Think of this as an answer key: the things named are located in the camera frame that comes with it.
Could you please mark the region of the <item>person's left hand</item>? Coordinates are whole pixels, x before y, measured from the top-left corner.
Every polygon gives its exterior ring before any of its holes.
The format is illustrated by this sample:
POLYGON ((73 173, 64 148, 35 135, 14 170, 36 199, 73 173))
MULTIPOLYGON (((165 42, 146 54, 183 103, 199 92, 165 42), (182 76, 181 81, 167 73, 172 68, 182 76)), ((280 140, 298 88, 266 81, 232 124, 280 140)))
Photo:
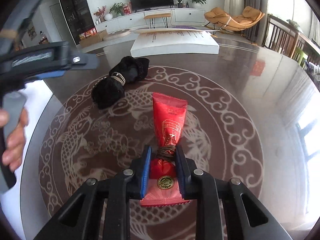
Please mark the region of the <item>person's left hand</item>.
POLYGON ((2 155, 3 165, 8 166, 11 172, 15 172, 22 164, 23 149, 26 143, 24 128, 28 126, 28 123, 28 112, 23 108, 16 128, 8 136, 7 147, 2 155))

